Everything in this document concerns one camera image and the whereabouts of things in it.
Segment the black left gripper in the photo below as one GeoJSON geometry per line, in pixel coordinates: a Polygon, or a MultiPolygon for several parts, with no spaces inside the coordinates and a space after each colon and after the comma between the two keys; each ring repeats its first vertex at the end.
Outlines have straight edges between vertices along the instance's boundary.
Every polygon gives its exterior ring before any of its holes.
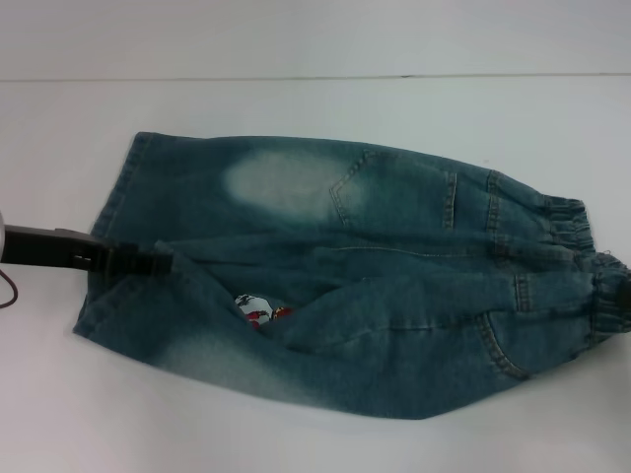
{"type": "Polygon", "coordinates": [[[4,263],[99,271],[108,276],[169,274],[171,254],[135,244],[109,246],[100,239],[64,229],[4,227],[4,263]]]}

